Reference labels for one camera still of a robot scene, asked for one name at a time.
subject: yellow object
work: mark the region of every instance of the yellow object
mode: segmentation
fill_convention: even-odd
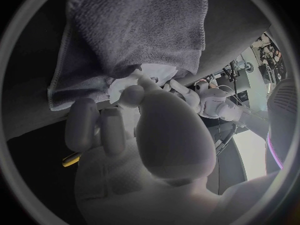
[[[80,156],[81,156],[80,152],[75,152],[75,153],[71,154],[70,156],[65,157],[62,160],[62,165],[64,167],[71,166],[79,161]]]

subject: gray fabric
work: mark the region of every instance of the gray fabric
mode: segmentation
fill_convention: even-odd
[[[208,0],[68,0],[68,25],[48,91],[51,110],[82,96],[109,99],[113,78],[125,78],[143,63],[196,74],[207,9]]]
[[[66,0],[49,0],[34,15],[18,39],[3,84],[2,115],[6,139],[66,119],[68,109],[52,112],[47,87],[53,77],[66,25]],[[199,73],[190,84],[236,58],[270,23],[249,0],[209,0],[205,18],[205,51]],[[97,104],[110,106],[108,101]]]

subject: gray towel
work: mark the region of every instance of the gray towel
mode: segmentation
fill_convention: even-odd
[[[143,63],[195,74],[207,9],[208,0],[68,0],[50,109],[66,109],[80,97],[108,100],[113,80]]]

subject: dark seat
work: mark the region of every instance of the dark seat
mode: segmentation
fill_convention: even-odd
[[[2,99],[7,140],[66,119],[68,109],[52,112],[47,101],[47,87],[66,23],[65,3],[66,0],[49,0],[28,23],[11,55]],[[206,50],[198,73],[179,81],[189,85],[222,69],[269,26],[250,0],[209,0],[204,25]],[[99,109],[108,106],[108,101],[98,103]]]

